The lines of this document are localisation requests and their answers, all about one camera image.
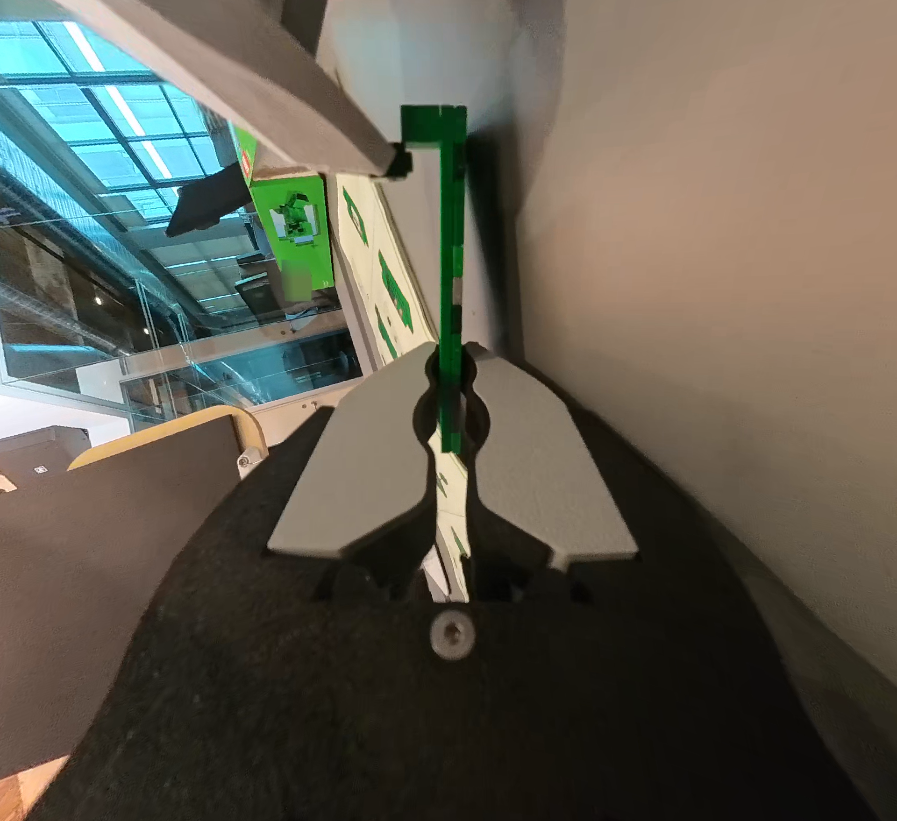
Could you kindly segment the grey desk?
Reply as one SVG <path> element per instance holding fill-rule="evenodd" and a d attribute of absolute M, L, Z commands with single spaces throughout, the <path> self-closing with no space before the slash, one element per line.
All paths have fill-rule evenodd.
<path fill-rule="evenodd" d="M 329 0 L 321 60 L 467 107 L 465 337 L 895 681 L 895 0 Z"/>

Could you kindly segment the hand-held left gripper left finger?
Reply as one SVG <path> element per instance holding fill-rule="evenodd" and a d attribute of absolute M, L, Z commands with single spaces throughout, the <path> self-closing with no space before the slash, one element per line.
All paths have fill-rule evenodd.
<path fill-rule="evenodd" d="M 348 558 L 432 502 L 437 356 L 438 344 L 426 341 L 342 397 L 268 540 L 271 551 Z"/>

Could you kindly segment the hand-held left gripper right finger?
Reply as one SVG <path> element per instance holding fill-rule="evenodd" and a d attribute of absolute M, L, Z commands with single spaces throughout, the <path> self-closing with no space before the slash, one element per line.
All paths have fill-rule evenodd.
<path fill-rule="evenodd" d="M 476 343 L 465 349 L 468 408 L 483 409 L 487 423 L 471 468 L 468 523 L 483 509 L 519 538 L 498 546 L 498 531 L 487 535 L 487 549 L 525 569 L 634 559 L 636 540 L 566 404 L 510 361 Z"/>

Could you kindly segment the brick instruction booklet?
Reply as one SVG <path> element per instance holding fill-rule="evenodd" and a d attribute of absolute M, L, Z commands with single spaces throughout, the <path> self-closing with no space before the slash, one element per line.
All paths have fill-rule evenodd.
<path fill-rule="evenodd" d="M 436 341 L 436 328 L 423 302 L 380 187 L 370 178 L 335 176 L 336 240 L 360 295 L 382 367 L 420 345 Z M 454 453 L 442 450 L 438 425 L 429 445 L 435 459 L 437 534 L 424 569 L 436 599 L 469 599 L 462 559 L 469 555 L 465 499 L 467 472 Z"/>

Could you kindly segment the long green brick plate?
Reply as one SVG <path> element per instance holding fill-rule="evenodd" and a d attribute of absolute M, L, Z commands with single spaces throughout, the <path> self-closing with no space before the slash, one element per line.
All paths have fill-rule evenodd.
<path fill-rule="evenodd" d="M 462 315 L 465 258 L 466 108 L 404 105 L 402 142 L 440 156 L 438 422 L 443 453 L 462 452 Z"/>

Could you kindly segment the green toy box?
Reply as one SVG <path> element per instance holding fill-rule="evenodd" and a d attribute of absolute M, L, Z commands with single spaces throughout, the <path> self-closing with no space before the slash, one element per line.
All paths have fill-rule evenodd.
<path fill-rule="evenodd" d="M 285 300 L 297 304 L 334 286 L 323 177 L 275 164 L 248 131 L 230 124 L 242 175 L 280 272 Z"/>

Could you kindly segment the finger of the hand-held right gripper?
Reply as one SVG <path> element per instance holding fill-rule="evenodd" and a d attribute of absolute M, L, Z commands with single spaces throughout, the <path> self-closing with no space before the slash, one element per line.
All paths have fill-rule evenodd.
<path fill-rule="evenodd" d="M 287 166 L 385 177 L 397 148 L 262 0 L 50 0 Z"/>

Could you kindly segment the wood-edged dark panel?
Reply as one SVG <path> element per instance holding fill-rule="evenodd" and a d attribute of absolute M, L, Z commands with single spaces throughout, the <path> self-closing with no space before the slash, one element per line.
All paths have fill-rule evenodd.
<path fill-rule="evenodd" d="M 270 451 L 241 410 L 162 431 L 2 495 L 2 778 L 71 753 L 174 558 Z"/>

